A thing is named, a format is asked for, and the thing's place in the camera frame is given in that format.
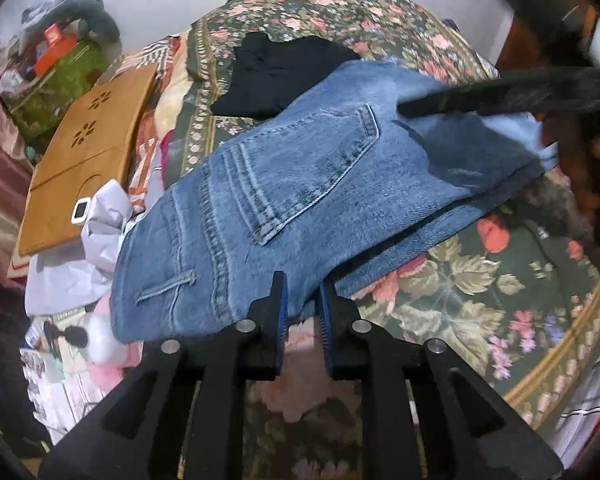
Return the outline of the blue denim jeans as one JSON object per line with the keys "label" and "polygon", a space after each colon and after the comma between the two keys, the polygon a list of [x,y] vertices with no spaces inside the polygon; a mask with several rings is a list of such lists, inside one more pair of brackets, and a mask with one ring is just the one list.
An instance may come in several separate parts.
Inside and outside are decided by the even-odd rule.
{"label": "blue denim jeans", "polygon": [[204,336],[287,279],[292,318],[332,276],[350,296],[465,229],[557,162],[527,114],[407,119],[423,74],[350,61],[170,186],[126,234],[112,282],[120,341]]}

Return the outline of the pile of grey clothes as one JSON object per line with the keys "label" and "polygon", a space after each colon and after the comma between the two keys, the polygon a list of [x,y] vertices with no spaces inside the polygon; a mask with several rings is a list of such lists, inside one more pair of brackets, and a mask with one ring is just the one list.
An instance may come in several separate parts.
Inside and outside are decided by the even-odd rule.
{"label": "pile of grey clothes", "polygon": [[75,20],[80,12],[103,8],[102,0],[34,0],[21,13],[23,28],[32,27],[52,16],[61,22]]}

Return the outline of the floral green quilt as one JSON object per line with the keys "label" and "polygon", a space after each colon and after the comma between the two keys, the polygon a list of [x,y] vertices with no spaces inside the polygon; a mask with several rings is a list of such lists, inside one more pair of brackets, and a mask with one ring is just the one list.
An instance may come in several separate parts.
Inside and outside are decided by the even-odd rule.
{"label": "floral green quilt", "polygon": [[[169,182],[251,126],[210,110],[248,32],[319,36],[449,84],[496,73],[452,23],[410,0],[228,0],[182,33],[174,55],[157,112]],[[354,298],[396,338],[443,339],[547,442],[600,355],[600,265],[556,169]],[[292,326],[282,374],[247,390],[248,479],[361,474],[360,393],[328,378],[318,336],[313,321]]]}

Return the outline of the grey neck pillow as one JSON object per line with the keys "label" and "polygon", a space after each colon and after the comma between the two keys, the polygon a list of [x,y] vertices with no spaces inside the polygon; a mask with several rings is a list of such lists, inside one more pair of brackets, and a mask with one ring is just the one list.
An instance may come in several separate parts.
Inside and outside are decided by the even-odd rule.
{"label": "grey neck pillow", "polygon": [[96,0],[66,0],[56,9],[59,23],[77,22],[80,39],[93,37],[104,44],[114,44],[120,39],[117,23]]}

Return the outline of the white crumpled cloth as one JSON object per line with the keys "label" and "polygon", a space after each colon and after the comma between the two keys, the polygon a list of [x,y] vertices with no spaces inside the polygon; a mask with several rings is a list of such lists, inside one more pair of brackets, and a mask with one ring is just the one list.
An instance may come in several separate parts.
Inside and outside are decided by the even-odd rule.
{"label": "white crumpled cloth", "polygon": [[88,203],[79,239],[31,257],[24,294],[27,315],[54,315],[105,296],[132,213],[118,181],[104,184]]}

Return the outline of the green floral storage box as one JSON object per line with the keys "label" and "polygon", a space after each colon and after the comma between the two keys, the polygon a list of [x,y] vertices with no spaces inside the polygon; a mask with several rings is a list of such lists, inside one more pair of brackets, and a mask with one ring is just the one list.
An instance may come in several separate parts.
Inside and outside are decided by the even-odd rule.
{"label": "green floral storage box", "polygon": [[106,70],[102,49],[95,41],[79,41],[42,77],[16,94],[5,94],[3,101],[23,140],[55,130],[70,105],[90,92]]}

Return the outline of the white smart watch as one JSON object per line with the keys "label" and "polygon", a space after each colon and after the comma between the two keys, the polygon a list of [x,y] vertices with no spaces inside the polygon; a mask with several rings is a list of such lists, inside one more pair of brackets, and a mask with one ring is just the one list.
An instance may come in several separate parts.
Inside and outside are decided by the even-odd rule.
{"label": "white smart watch", "polygon": [[91,208],[91,197],[79,198],[74,204],[70,221],[74,226],[83,226]]}

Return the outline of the bamboo lap desk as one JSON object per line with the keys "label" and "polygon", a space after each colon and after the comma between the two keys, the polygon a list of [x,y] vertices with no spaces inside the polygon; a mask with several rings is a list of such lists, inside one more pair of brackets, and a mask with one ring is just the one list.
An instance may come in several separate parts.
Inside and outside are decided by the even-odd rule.
{"label": "bamboo lap desk", "polygon": [[18,254],[32,256],[80,235],[73,209],[109,180],[128,173],[136,126],[157,65],[126,70],[74,101],[30,185]]}

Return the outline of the black folded garment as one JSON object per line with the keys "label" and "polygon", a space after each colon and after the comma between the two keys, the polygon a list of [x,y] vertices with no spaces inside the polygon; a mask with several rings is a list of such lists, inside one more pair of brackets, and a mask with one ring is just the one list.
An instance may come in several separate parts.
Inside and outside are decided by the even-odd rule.
{"label": "black folded garment", "polygon": [[264,32],[246,35],[234,55],[230,88],[211,111],[255,120],[277,116],[341,64],[360,58],[342,44],[320,37],[275,42]]}

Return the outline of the orange box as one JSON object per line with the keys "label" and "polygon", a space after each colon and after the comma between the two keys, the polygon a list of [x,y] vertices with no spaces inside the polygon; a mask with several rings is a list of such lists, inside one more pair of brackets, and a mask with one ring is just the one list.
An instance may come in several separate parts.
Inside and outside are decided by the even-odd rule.
{"label": "orange box", "polygon": [[57,44],[49,47],[33,65],[35,75],[43,76],[58,60],[67,55],[76,46],[76,37],[62,38]]}

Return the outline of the white printed bed sheet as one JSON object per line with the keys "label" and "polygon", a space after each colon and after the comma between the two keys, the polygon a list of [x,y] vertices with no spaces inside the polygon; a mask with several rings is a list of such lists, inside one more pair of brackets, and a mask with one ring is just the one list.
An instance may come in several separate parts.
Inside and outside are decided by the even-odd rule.
{"label": "white printed bed sheet", "polygon": [[568,468],[591,440],[600,419],[600,355],[579,380],[573,397],[558,413],[557,424],[548,443]]}

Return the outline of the white lotion bottle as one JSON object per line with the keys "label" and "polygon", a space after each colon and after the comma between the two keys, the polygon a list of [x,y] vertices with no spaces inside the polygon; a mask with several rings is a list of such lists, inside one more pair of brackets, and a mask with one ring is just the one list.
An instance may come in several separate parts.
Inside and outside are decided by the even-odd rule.
{"label": "white lotion bottle", "polygon": [[45,321],[43,333],[50,350],[70,370],[85,370],[87,365],[122,366],[128,347],[117,341],[109,316],[86,312],[76,322]]}

